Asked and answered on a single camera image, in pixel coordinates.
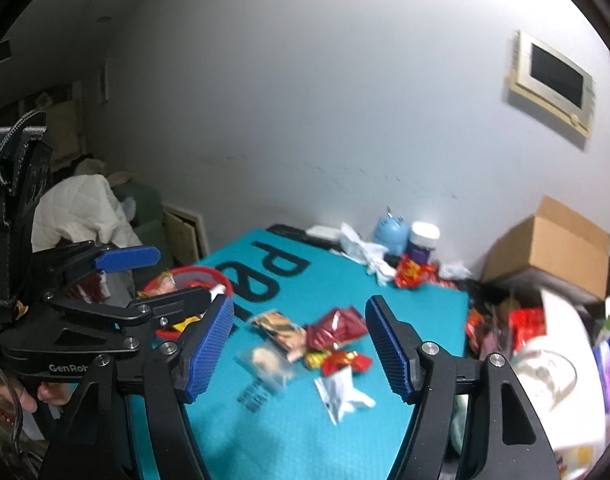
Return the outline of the person's left hand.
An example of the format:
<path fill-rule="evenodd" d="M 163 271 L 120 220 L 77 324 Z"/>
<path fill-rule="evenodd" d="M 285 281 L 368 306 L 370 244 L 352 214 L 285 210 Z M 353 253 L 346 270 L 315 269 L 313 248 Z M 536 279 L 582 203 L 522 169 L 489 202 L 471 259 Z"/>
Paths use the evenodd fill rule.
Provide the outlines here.
<path fill-rule="evenodd" d="M 38 408 L 38 402 L 56 406 L 65 405 L 73 394 L 71 385 L 60 384 L 59 382 L 42 382 L 35 394 L 30 394 L 14 378 L 10 378 L 16 396 L 20 401 L 20 408 L 29 414 L 34 414 Z M 13 399 L 10 390 L 0 379 L 0 422 L 2 425 L 11 427 L 15 422 Z"/>

